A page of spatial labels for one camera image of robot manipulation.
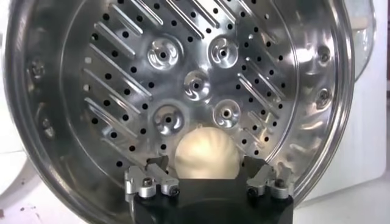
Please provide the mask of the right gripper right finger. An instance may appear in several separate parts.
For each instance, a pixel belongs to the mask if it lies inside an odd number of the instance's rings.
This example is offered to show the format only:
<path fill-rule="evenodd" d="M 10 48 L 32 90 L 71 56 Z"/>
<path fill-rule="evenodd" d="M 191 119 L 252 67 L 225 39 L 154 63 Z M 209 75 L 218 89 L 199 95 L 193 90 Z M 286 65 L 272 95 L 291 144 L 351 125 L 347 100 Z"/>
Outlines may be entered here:
<path fill-rule="evenodd" d="M 292 170 L 284 165 L 276 169 L 265 160 L 244 156 L 242 168 L 246 175 L 246 198 L 258 200 L 270 196 L 274 200 L 293 199 Z"/>

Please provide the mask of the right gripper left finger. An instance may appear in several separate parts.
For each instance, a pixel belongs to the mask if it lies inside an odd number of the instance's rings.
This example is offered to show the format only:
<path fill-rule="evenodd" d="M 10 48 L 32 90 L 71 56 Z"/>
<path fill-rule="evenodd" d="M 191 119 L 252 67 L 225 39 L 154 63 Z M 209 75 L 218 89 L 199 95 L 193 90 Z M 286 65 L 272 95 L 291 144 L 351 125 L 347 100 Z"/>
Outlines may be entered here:
<path fill-rule="evenodd" d="M 131 202 L 136 195 L 148 199 L 161 193 L 168 197 L 180 194 L 179 180 L 166 173 L 168 156 L 149 158 L 144 167 L 130 166 L 124 173 L 125 199 Z"/>

